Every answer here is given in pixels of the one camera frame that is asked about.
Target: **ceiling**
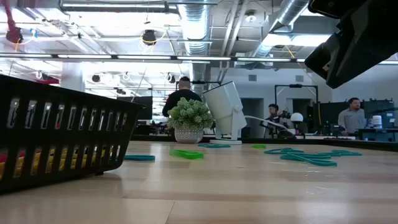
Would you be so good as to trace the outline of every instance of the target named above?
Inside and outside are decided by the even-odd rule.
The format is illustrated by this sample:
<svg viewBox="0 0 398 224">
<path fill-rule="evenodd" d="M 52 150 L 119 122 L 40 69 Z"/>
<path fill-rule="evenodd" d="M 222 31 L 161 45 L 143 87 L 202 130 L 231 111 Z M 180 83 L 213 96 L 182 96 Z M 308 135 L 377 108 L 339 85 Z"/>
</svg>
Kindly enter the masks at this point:
<svg viewBox="0 0 398 224">
<path fill-rule="evenodd" d="M 242 20 L 241 27 L 232 49 L 232 55 L 253 51 L 262 41 L 262 27 L 266 16 L 279 10 L 281 0 L 252 0 L 247 10 L 254 10 L 255 21 Z M 222 0 L 211 7 L 209 55 L 219 56 L 227 31 L 233 2 Z M 18 46 L 6 40 L 8 30 L 7 16 L 0 9 L 0 50 L 2 52 L 46 53 L 46 54 L 136 54 L 136 55 L 185 55 L 186 39 L 182 35 L 182 21 L 177 14 L 148 12 L 90 12 L 74 10 L 61 11 L 55 7 L 12 9 L 16 26 L 22 28 L 24 42 Z M 273 48 L 268 57 L 305 58 L 319 40 L 311 36 L 330 35 L 336 30 L 337 21 L 304 11 L 294 24 L 288 46 Z M 155 45 L 143 44 L 141 35 L 145 30 L 154 30 Z M 40 60 L 1 59 L 0 73 L 28 80 L 36 80 L 38 71 L 54 78 L 62 76 L 63 62 Z M 211 65 L 209 71 L 212 81 L 220 75 L 218 64 Z M 116 97 L 118 94 L 110 87 L 120 87 L 127 95 L 154 95 L 162 99 L 172 92 L 175 84 L 169 83 L 170 75 L 178 79 L 190 74 L 189 63 L 131 63 L 131 62 L 84 62 L 86 88 L 88 92 Z M 100 82 L 93 82 L 92 76 L 99 75 Z M 248 75 L 257 75 L 256 82 L 249 82 Z M 310 77 L 297 64 L 275 63 L 267 69 L 246 70 L 231 65 L 225 73 L 225 81 L 237 85 L 264 85 L 295 83 L 295 76 Z"/>
</svg>

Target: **white lamp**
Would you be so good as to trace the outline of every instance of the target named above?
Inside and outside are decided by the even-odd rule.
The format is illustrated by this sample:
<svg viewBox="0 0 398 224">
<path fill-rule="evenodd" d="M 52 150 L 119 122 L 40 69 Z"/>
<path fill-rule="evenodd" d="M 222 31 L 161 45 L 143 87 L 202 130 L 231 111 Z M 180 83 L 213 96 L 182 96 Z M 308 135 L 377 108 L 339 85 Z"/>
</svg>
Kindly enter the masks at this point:
<svg viewBox="0 0 398 224">
<path fill-rule="evenodd" d="M 225 83 L 203 93 L 211 115 L 216 120 L 216 140 L 212 144 L 242 144 L 238 141 L 239 130 L 247 123 L 241 99 L 233 82 Z M 231 134 L 231 139 L 222 139 L 222 134 Z"/>
</svg>

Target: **gray shirt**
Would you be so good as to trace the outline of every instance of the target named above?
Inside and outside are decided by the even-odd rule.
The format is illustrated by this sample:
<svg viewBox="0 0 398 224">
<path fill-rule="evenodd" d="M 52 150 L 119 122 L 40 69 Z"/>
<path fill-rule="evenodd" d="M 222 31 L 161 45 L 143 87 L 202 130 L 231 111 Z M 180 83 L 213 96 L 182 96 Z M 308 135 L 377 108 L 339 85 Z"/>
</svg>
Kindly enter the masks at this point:
<svg viewBox="0 0 398 224">
<path fill-rule="evenodd" d="M 338 124 L 344 127 L 347 133 L 355 133 L 358 129 L 365 128 L 366 119 L 365 112 L 362 109 L 353 111 L 350 109 L 343 110 L 338 115 Z"/>
</svg>

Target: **table surface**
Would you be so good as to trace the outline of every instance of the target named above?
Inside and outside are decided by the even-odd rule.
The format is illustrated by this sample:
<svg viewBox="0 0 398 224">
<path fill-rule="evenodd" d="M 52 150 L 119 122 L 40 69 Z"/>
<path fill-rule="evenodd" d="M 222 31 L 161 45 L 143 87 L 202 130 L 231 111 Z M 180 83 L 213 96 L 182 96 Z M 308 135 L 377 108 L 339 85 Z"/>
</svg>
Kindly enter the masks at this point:
<svg viewBox="0 0 398 224">
<path fill-rule="evenodd" d="M 342 149 L 294 147 L 305 152 Z M 205 153 L 170 157 L 170 149 Z M 131 142 L 125 161 L 103 176 L 0 196 L 2 224 L 398 223 L 398 153 L 350 149 L 338 167 L 284 161 L 250 144 L 207 149 L 173 142 Z"/>
</svg>

